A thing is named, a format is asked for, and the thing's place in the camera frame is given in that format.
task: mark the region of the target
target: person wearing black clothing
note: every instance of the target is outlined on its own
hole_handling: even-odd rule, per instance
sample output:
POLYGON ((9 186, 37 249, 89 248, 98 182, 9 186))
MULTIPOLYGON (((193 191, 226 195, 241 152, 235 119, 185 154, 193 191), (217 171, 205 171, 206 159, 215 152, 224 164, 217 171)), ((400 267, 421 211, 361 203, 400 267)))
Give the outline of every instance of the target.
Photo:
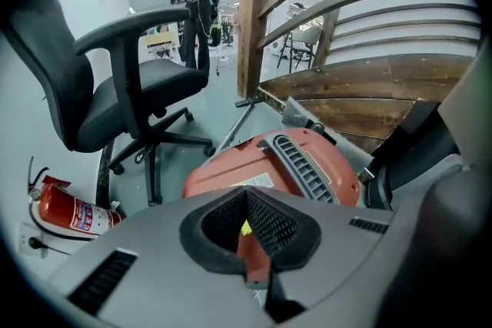
POLYGON ((190 9, 191 20, 184 22, 183 43, 181 51, 186 61, 186 67, 197 68, 194 59, 195 38, 198 36, 198 70, 208 74, 210 69, 210 55, 208 53, 208 37, 210 36, 212 3, 211 0, 186 0, 186 7, 190 9))

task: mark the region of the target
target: gray chair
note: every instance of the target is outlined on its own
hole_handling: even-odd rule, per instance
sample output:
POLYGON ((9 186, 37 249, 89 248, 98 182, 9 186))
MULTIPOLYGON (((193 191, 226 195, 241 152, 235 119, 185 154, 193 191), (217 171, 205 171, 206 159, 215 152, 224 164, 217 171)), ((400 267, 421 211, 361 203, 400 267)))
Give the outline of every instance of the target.
POLYGON ((75 41, 58 0, 25 0, 10 14, 5 29, 8 41, 43 87, 55 131, 67 149, 96 152, 122 133, 134 138, 108 168, 122 174, 121 162, 136 154, 135 163, 145 163, 149 205, 162 202, 155 190, 155 151, 160 143, 202 145, 205 155, 214 153, 208 138, 167 132, 183 115, 193 120, 187 108, 154 126, 148 123, 150 115, 163 118, 167 106, 207 86, 208 74, 202 71, 164 59, 138 63, 143 31, 189 18, 187 8, 142 12, 75 41), (91 64, 84 54, 95 48, 109 51, 113 76, 94 90, 91 64))
POLYGON ((277 68, 280 67, 280 62, 282 60, 282 56, 284 56, 284 51, 286 47, 289 47, 291 49, 289 74, 292 72, 292 58, 295 55, 299 55, 298 63, 295 66, 296 69, 301 62, 303 54, 309 54, 308 67, 311 68, 311 59, 314 56, 313 47, 320 39, 321 31, 322 29, 320 26, 311 26, 305 31, 292 31, 291 33, 286 35, 284 40, 284 47, 282 47, 280 57, 278 58, 277 68))

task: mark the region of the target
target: wall socket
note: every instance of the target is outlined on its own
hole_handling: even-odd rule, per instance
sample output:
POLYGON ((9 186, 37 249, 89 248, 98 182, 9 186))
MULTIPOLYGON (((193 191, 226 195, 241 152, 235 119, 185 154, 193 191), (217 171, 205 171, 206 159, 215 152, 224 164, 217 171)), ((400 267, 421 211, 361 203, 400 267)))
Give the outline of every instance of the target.
POLYGON ((18 229, 18 252, 26 256, 31 256, 38 259, 43 259, 46 256, 45 249, 33 249, 29 246, 29 238, 34 237, 43 241, 43 233, 38 228, 32 227, 29 224, 21 223, 18 229))

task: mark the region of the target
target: black slot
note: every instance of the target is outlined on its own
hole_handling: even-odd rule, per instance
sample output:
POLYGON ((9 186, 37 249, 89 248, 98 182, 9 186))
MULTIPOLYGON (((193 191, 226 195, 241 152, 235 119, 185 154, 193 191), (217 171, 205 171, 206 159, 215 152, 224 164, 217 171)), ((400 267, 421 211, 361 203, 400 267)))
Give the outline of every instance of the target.
POLYGON ((376 223, 375 221, 360 219, 359 217, 354 217, 349 222, 351 226, 361 228, 362 230, 372 231, 373 233, 385 234, 387 228, 389 227, 387 224, 376 223))
POLYGON ((134 254, 123 251, 113 252, 68 299, 85 312, 95 316, 135 260, 137 256, 134 254))

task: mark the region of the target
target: fire extinguisher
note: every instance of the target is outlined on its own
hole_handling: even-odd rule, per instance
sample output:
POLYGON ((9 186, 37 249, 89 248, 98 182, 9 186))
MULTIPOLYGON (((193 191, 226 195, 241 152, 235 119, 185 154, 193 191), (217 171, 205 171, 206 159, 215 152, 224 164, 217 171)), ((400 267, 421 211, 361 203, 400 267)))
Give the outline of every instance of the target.
POLYGON ((44 167, 40 170, 35 179, 31 182, 33 160, 34 157, 31 157, 28 169, 28 194, 32 199, 29 203, 29 214, 34 223, 44 232, 64 239, 92 239, 91 237, 76 237, 58 234, 43 227, 38 220, 36 220, 35 215, 32 212, 35 203, 38 206, 39 217, 43 221, 74 231, 74 233, 101 235, 125 218, 121 214, 97 207, 94 204, 73 197, 66 191, 66 187, 70 185, 70 182, 45 175, 41 189, 37 188, 36 184, 38 183, 39 178, 43 173, 48 171, 49 168, 44 167))

